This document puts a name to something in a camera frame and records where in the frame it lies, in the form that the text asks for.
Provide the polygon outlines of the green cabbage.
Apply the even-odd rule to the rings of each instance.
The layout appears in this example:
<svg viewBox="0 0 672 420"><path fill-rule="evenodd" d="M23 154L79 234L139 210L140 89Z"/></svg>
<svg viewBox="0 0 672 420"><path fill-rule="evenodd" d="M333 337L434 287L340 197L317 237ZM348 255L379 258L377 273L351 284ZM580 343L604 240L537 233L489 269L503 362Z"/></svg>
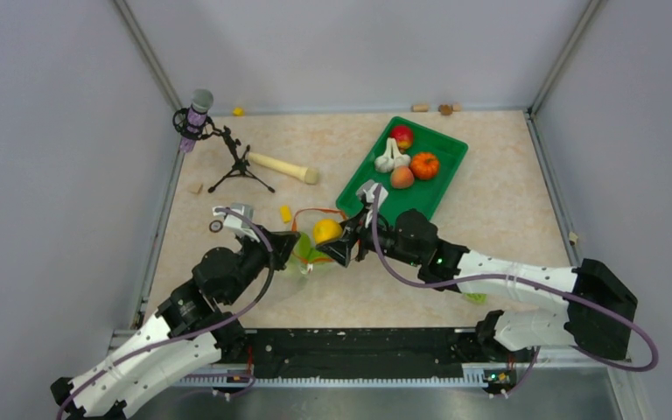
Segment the green cabbage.
<svg viewBox="0 0 672 420"><path fill-rule="evenodd" d="M295 255L290 255L283 273L292 278L307 278L310 274L308 262L303 262Z"/></svg>

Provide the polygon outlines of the white garlic bulbs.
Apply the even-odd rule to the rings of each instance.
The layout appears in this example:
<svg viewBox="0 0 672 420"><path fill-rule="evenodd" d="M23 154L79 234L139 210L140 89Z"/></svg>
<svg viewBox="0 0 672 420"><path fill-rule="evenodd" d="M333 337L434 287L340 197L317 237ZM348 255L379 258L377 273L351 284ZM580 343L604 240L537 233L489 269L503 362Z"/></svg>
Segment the white garlic bulbs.
<svg viewBox="0 0 672 420"><path fill-rule="evenodd" d="M400 166L409 166L411 157L403 154L393 137L386 140L385 151L374 160L374 168L379 173L389 173Z"/></svg>

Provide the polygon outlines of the peach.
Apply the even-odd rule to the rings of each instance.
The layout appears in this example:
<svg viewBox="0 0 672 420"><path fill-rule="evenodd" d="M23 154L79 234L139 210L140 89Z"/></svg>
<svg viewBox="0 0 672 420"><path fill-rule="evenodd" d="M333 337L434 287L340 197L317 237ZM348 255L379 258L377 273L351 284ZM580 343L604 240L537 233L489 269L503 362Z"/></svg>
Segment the peach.
<svg viewBox="0 0 672 420"><path fill-rule="evenodd" d="M391 172L389 182L394 189L407 189L413 186L415 177L408 166L399 165Z"/></svg>

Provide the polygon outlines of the clear zip bag orange zipper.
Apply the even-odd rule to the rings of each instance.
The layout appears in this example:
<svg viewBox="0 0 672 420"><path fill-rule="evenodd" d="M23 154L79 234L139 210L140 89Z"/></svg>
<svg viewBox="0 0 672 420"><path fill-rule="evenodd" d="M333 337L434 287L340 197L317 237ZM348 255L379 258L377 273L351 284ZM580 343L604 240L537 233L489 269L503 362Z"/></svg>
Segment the clear zip bag orange zipper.
<svg viewBox="0 0 672 420"><path fill-rule="evenodd" d="M292 208L291 213L292 221L288 224L283 224L277 207L265 209L256 220L271 231L295 230L311 239L318 221L343 220L342 214L331 208ZM336 284L341 279L340 266L335 262L308 265L307 278L289 277L284 270L277 272L266 296L249 314L253 325L315 326L333 322L335 311L344 306L343 291Z"/></svg>

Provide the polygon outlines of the yellow lemon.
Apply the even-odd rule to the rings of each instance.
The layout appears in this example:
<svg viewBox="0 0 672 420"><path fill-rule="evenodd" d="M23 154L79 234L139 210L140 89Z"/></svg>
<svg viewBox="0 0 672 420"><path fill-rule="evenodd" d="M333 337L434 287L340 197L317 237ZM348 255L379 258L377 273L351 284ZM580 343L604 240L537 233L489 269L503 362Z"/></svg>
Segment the yellow lemon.
<svg viewBox="0 0 672 420"><path fill-rule="evenodd" d="M323 219L318 221L312 229L312 239L317 245L339 239L342 235L343 227L332 219Z"/></svg>

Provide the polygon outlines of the orange mini pumpkin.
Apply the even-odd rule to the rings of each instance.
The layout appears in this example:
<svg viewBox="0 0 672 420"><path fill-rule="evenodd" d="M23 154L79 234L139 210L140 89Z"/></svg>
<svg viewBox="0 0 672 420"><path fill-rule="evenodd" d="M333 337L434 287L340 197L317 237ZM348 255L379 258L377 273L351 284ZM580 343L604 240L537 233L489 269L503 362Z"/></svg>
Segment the orange mini pumpkin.
<svg viewBox="0 0 672 420"><path fill-rule="evenodd" d="M441 164L435 154L425 151L413 156L409 168L415 179L431 180L438 175Z"/></svg>

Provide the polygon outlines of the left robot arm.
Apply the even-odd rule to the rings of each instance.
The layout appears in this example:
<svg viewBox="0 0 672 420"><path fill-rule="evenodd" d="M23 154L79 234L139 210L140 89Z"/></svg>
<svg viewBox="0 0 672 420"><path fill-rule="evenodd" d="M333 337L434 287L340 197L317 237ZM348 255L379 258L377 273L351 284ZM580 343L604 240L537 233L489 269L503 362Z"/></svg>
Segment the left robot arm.
<svg viewBox="0 0 672 420"><path fill-rule="evenodd" d="M198 368L236 361L246 349L239 318L250 311L223 311L262 271L266 293L298 244L298 232L241 235L233 251L216 247L193 267L145 324L105 360L74 378L60 377L50 387L59 419L128 419L159 392Z"/></svg>

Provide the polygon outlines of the green apple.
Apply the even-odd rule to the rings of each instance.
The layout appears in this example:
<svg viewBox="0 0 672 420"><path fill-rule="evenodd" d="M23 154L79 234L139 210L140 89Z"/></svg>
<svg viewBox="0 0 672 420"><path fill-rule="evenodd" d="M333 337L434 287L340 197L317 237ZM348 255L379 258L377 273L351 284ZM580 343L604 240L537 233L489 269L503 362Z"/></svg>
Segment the green apple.
<svg viewBox="0 0 672 420"><path fill-rule="evenodd" d="M333 259L318 251L306 233L300 233L299 240L292 254L303 264L333 263Z"/></svg>

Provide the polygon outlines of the green plastic tray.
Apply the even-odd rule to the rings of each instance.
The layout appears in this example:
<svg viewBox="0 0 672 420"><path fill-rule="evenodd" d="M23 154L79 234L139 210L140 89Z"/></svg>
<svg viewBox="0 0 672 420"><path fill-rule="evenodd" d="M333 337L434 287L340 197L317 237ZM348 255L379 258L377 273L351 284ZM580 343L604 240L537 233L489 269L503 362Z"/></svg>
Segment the green plastic tray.
<svg viewBox="0 0 672 420"><path fill-rule="evenodd" d="M386 149L387 139L397 126L405 126L414 135L414 143L408 154L414 156L420 152L429 152L437 157L439 171L430 180L417 180L405 189L395 189L390 184L390 175L375 169L374 161ZM411 208L415 208L427 219L431 219L441 203L454 175L463 162L469 146L451 136L412 122L400 116L393 117L377 137L371 150L361 160L351 178L346 182L335 206L348 216L356 215L361 209L361 199L357 196L359 188L369 180L383 185L380 215L393 223L396 217Z"/></svg>

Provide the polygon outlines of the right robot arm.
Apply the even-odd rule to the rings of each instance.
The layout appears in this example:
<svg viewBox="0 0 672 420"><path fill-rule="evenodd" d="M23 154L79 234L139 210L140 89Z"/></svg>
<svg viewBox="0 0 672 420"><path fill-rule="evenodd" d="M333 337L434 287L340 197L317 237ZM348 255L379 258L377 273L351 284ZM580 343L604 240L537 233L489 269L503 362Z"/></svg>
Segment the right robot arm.
<svg viewBox="0 0 672 420"><path fill-rule="evenodd" d="M394 225L363 211L341 222L339 237L318 251L346 267L370 251L418 269L417 284L439 291L495 295L531 305L529 311L492 311L476 326L480 353L500 361L527 347L575 347L609 361L627 356L638 300L602 262L543 267L481 254L439 237L416 210Z"/></svg>

